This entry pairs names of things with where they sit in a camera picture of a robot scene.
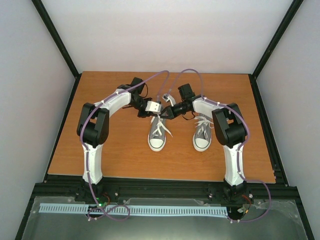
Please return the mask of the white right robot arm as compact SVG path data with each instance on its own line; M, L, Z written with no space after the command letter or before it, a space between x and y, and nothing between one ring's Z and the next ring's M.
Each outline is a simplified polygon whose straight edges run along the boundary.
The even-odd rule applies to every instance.
M223 146L225 158L224 180L234 187L245 181L243 168L243 148L246 143L249 128L245 123L239 106L236 103L223 104L208 99L203 95L196 95L190 84L184 84L178 88L181 102L166 93L162 96L170 106L164 108L161 117L174 119L187 112L197 113L198 119L208 126L213 124L216 139Z

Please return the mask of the grey sneaker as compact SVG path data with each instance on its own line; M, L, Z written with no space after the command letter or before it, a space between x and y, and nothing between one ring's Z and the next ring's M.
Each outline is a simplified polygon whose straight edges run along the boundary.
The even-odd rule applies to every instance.
M211 145L214 123L210 117L201 113L199 113L195 119L197 122L195 123L195 133L192 137L193 147L198 152L204 152Z
M159 152L164 148L166 143L165 120L153 116L150 124L151 128L148 133L147 142L152 151Z

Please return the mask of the white shoelace of sneaker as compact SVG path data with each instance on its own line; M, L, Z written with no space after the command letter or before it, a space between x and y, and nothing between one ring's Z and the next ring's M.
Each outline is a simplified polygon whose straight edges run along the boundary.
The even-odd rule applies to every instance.
M153 116L150 121L151 128L149 131L149 139L158 139L164 141L166 133L171 137L172 133L166 127L166 119L160 118L159 116Z
M214 123L211 121L211 118L206 115L199 114L195 119L197 120L195 123L195 138L209 142L212 138L212 129L214 128Z

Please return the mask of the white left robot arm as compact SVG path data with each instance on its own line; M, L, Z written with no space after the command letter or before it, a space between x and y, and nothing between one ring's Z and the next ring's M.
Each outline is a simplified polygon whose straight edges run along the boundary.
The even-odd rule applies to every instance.
M151 97L143 97L141 93L146 81L135 77L130 84L122 84L105 99L96 103L85 103L82 107L76 133L84 151L84 173L82 178L91 183L86 190L86 195L92 201L103 198L104 188L98 183L102 174L102 149L109 136L110 117L124 107L132 107L138 110L139 118L152 115L147 111Z

